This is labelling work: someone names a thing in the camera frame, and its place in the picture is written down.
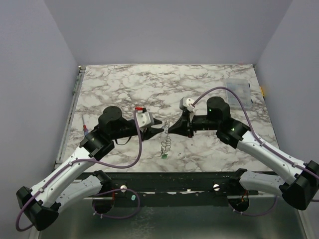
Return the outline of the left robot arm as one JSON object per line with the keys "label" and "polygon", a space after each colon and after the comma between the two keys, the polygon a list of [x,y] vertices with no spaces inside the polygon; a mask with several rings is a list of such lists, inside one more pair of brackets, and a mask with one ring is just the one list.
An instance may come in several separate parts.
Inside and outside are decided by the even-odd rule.
{"label": "left robot arm", "polygon": [[137,136],[140,157],[142,142],[163,132],[162,128],[156,127],[161,123],[144,107],[136,107],[130,120],[123,118],[119,107],[106,107],[98,118],[98,124],[84,136],[66,161],[31,188],[23,186],[17,191],[20,212],[15,223],[16,229],[19,232],[23,230],[19,226],[21,215],[26,215],[31,226],[42,231],[53,224],[59,213],[73,202],[94,194],[106,196],[110,184],[102,173],[90,176],[78,186],[73,181],[86,169],[100,164],[100,160],[114,149],[120,138]]}

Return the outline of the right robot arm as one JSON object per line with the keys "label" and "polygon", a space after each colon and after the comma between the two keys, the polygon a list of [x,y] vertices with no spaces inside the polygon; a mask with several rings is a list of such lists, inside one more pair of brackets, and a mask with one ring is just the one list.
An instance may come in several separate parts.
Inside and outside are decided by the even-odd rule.
{"label": "right robot arm", "polygon": [[244,123],[231,117],[230,106],[221,97],[207,100],[207,114],[195,115],[190,98],[180,100],[182,115],[168,132],[192,138],[199,130],[214,130],[226,145],[245,152],[275,172],[265,175],[243,170],[229,182],[235,195],[245,190],[262,191],[281,196],[290,206],[305,210],[319,190],[319,165],[304,162],[272,146]]}

